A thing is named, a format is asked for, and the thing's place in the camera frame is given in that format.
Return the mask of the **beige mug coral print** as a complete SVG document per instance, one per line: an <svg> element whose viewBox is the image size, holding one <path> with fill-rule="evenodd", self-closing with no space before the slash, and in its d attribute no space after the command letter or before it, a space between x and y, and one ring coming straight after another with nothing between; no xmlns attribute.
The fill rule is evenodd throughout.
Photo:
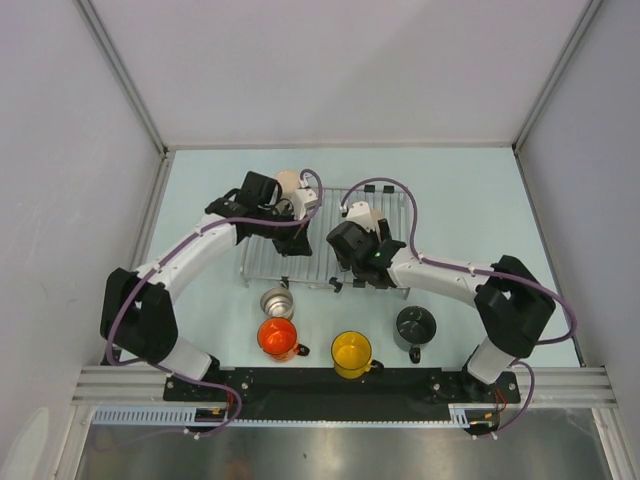
<svg viewBox="0 0 640 480"><path fill-rule="evenodd" d="M300 199L303 193L299 173L293 170L283 170L275 175L276 181L280 185L281 199Z"/></svg>

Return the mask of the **beige mug blue print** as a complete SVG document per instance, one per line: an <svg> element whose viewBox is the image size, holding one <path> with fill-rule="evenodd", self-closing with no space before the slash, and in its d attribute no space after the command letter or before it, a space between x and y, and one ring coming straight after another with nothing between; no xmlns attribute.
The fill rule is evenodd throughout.
<svg viewBox="0 0 640 480"><path fill-rule="evenodd" d="M370 214L370 221L369 221L370 227L376 233L378 238L381 238L381 229L380 229L379 222L381 220L385 220L385 217L381 211L375 208L371 208L369 211L369 214Z"/></svg>

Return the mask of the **metal wire dish rack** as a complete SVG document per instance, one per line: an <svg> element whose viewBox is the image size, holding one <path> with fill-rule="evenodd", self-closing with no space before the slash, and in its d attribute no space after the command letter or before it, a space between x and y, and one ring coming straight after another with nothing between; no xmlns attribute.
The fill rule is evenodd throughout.
<svg viewBox="0 0 640 480"><path fill-rule="evenodd" d="M366 288L366 283L356 280L352 273L341 269L333 249L326 241L328 233L342 220L340 201L346 192L345 188L324 189L323 206L307 232L312 249L309 257L283 257L276 252L270 240L259 237L246 240L240 264L242 280L245 283L278 283L285 279L290 285L299 283L309 288L329 289L336 293L348 288ZM408 196L398 187L388 183L368 184L355 190L348 199L350 204L361 201L367 202L384 215L393 239L408 238L411 204Z"/></svg>

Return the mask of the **yellow mug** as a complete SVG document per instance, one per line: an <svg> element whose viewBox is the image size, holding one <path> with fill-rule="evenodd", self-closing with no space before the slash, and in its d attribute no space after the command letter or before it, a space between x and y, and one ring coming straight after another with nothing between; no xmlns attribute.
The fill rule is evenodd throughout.
<svg viewBox="0 0 640 480"><path fill-rule="evenodd" d="M360 332L340 333L334 338L330 351L334 370L342 378L354 380L384 370L383 363L373 358L370 341Z"/></svg>

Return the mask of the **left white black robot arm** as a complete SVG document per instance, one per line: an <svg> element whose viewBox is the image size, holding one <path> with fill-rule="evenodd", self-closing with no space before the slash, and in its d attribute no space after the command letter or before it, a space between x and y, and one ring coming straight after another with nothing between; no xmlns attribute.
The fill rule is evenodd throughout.
<svg viewBox="0 0 640 480"><path fill-rule="evenodd" d="M174 304L207 266L248 238L271 241L282 257L311 256L307 231L320 210L323 186L309 183L319 179L311 169L274 177L249 171L167 252L132 271L115 269L106 282L100 323L109 363L120 365L113 353L119 347L135 363L186 378L197 398L214 397L221 387L219 362L180 336Z"/></svg>

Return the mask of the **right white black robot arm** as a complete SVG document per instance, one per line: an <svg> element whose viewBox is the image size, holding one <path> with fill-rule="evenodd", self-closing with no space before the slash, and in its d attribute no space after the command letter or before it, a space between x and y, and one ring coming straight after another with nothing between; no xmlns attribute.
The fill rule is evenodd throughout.
<svg viewBox="0 0 640 480"><path fill-rule="evenodd" d="M504 255L488 267L420 259L409 246L379 239L353 221L327 235L342 269L376 288L419 289L476 309L486 337L463 367L461 388L473 401L493 394L513 361L530 356L556 309L552 296L517 258Z"/></svg>

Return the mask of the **dark green mug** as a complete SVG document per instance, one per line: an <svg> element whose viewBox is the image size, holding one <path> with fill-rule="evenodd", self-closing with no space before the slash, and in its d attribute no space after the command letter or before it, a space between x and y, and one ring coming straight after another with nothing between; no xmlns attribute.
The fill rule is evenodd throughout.
<svg viewBox="0 0 640 480"><path fill-rule="evenodd" d="M393 335L396 346L408 354L412 364L421 362L423 348L437 332L437 323L429 310L421 306L403 308L394 321Z"/></svg>

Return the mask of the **small steel cup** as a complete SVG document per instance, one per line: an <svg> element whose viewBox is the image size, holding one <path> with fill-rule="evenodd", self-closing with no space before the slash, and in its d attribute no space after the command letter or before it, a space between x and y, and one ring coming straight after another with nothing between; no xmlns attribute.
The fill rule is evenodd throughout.
<svg viewBox="0 0 640 480"><path fill-rule="evenodd" d="M268 318L291 320L294 316L294 298L286 288L275 287L265 291L259 304Z"/></svg>

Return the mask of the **orange mug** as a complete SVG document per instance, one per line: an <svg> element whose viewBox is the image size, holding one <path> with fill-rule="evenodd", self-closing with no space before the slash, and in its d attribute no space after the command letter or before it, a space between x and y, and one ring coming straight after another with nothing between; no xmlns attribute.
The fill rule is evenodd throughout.
<svg viewBox="0 0 640 480"><path fill-rule="evenodd" d="M294 324L285 318L274 317L263 322L257 331L257 342L261 350L276 362L310 354L310 349L299 342Z"/></svg>

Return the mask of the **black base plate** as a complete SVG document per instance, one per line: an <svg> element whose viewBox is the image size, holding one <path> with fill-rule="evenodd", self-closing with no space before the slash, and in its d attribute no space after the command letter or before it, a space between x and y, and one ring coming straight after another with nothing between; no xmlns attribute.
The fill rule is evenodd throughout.
<svg viewBox="0 0 640 480"><path fill-rule="evenodd" d="M521 400L510 372L492 386L459 370L389 367L354 380L331 368L237 368L219 371L214 381L239 393L239 418L252 421L435 421L447 419L453 404L490 408Z"/></svg>

